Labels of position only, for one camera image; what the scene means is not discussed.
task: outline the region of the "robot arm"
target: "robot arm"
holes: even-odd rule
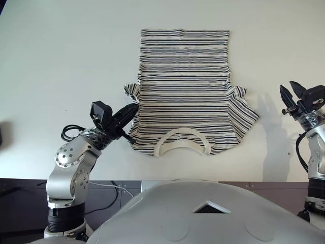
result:
[[[133,119],[138,108],[139,104],[129,104],[112,115],[110,106],[94,102],[90,116],[95,127],[83,131],[56,152],[56,164],[46,185],[49,213],[45,237],[78,237],[85,233],[89,174],[101,150],[113,140],[123,136],[130,143],[135,142],[122,128]]]
[[[282,113],[289,113],[300,123],[305,130],[304,134],[308,138],[311,151],[308,165],[299,157],[302,166],[308,172],[309,185],[305,209],[298,216],[323,229],[325,226],[323,218],[325,213],[325,113],[321,108],[325,105],[325,86],[305,89],[297,82],[290,83],[300,100],[295,103],[292,94],[281,85],[281,97],[287,106]],[[314,221],[320,219],[323,219],[321,225],[317,224],[320,221]]]

